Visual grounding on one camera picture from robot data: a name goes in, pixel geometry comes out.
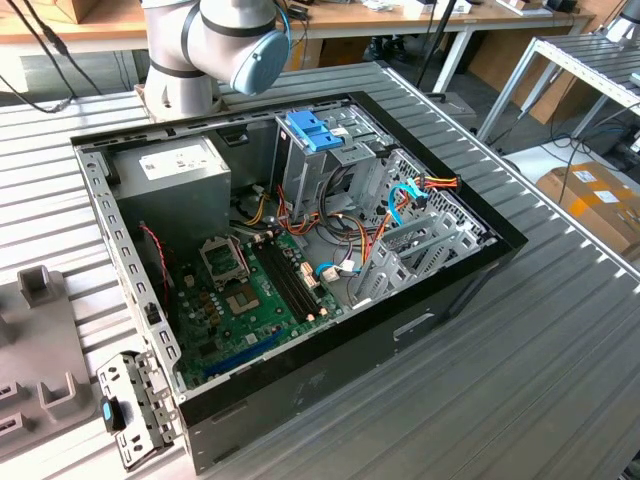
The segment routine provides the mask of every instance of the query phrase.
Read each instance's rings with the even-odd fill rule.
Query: metal shelf
[[[479,140],[485,141],[489,137],[537,55],[549,59],[551,64],[523,104],[523,110],[543,91],[556,69],[562,68],[621,106],[633,107],[630,110],[640,115],[640,87],[629,80],[632,73],[640,71],[638,47],[625,49],[599,34],[534,38],[480,128]],[[604,102],[598,102],[574,135],[580,133],[603,104]]]

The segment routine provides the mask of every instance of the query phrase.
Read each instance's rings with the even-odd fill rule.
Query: blue pcie slot
[[[220,373],[228,372],[229,370],[234,369],[238,365],[242,365],[243,363],[248,362],[252,358],[255,358],[258,355],[271,349],[275,345],[278,337],[282,335],[283,332],[284,330],[280,330],[274,333],[273,335],[271,335],[269,338],[265,338],[264,340],[259,341],[255,345],[251,345],[246,350],[238,352],[229,358],[225,358],[224,360],[221,360],[218,363],[215,363],[210,367],[205,368],[204,375],[206,377],[213,377],[214,375],[219,375]]]

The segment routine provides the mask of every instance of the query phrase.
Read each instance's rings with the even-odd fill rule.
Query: aluminum table
[[[638,273],[391,69],[286,74],[251,98],[223,91],[237,109],[353,90],[368,92],[529,243],[458,318],[200,478],[615,478],[640,448]],[[38,263],[64,272],[92,376],[141,340],[68,138],[147,121],[132,93],[83,99],[56,116],[0,110],[0,276]],[[95,418],[4,462],[0,477],[194,473],[176,444],[126,475]]]
[[[599,34],[534,38],[480,128],[480,140],[484,141],[489,137],[538,55],[547,58],[550,64],[522,105],[523,111],[527,111],[536,101],[552,75],[558,69],[564,69],[602,93],[602,97],[574,130],[574,137],[582,133],[609,98],[640,114],[640,87],[629,80],[632,73],[640,71],[640,45],[623,48]]]

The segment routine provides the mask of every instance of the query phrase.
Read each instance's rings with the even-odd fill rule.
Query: motherboard
[[[170,273],[177,292],[170,322],[194,388],[340,316],[288,233],[241,243],[207,240]]]

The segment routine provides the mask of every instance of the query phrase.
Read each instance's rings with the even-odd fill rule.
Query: black ram slot
[[[277,245],[262,243],[252,250],[298,323],[306,322],[309,314],[320,313],[320,307]]]

